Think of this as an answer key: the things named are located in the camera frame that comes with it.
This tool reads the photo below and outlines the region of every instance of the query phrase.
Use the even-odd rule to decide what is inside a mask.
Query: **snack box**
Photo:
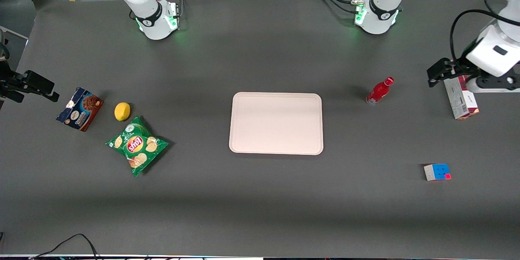
[[[102,105],[102,99],[90,91],[78,87],[65,110],[56,119],[65,125],[85,132]]]
[[[462,75],[444,80],[453,117],[457,120],[464,120],[479,113],[475,95],[466,89],[466,78],[468,78],[467,75]]]

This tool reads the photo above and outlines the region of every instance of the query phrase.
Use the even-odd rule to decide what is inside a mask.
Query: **lemon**
[[[130,116],[130,105],[127,103],[118,103],[115,106],[114,116],[118,121],[124,121]]]

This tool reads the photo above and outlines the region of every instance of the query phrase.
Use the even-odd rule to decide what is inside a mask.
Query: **pink tray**
[[[238,92],[229,149],[237,153],[317,155],[323,151],[321,98],[315,93]]]

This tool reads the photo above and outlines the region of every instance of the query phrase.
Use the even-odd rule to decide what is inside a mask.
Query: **gray table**
[[[37,3],[20,70],[56,83],[0,113],[2,254],[40,253],[83,232],[103,254],[351,258],[520,258],[518,95],[478,95],[455,121],[426,69],[482,0],[404,0],[385,35],[322,0],[186,0],[182,30],[151,41],[124,2]],[[457,27],[460,51],[489,19]],[[376,107],[363,97],[395,85]],[[88,132],[54,117],[76,86],[106,103]],[[238,91],[323,99],[318,156],[228,149]],[[104,143],[133,104],[174,146],[145,175]],[[422,164],[453,179],[427,182]],[[88,253],[80,239],[63,253]]]

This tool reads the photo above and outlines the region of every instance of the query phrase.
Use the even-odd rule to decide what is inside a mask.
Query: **rubik's cube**
[[[426,180],[450,180],[450,169],[447,164],[433,164],[424,167],[424,173],[426,173]]]

